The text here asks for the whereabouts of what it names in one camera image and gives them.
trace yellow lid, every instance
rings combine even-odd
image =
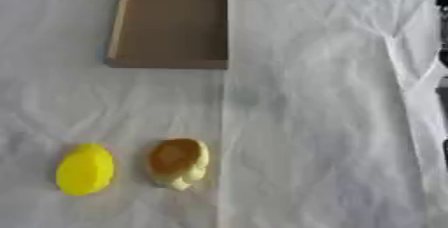
[[[100,144],[75,146],[56,171],[56,184],[68,195],[98,192],[109,185],[114,173],[112,155]]]

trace brown cardboard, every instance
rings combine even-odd
[[[227,0],[120,0],[112,67],[226,69]]]

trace golden brown top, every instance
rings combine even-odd
[[[151,171],[160,175],[172,175],[188,169],[200,155],[198,142],[192,139],[164,140],[148,155]]]

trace white paper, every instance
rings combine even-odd
[[[433,2],[229,0],[222,72],[104,66],[117,0],[0,0],[1,226],[445,227]],[[142,149],[179,136],[209,144],[207,179],[152,187]],[[65,196],[86,141],[116,179]]]

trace table surface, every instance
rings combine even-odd
[[[103,65],[118,0],[0,0],[2,227],[446,227],[434,0],[229,0],[223,71]],[[209,145],[205,181],[151,185],[142,149]],[[111,186],[61,154],[103,142]]]

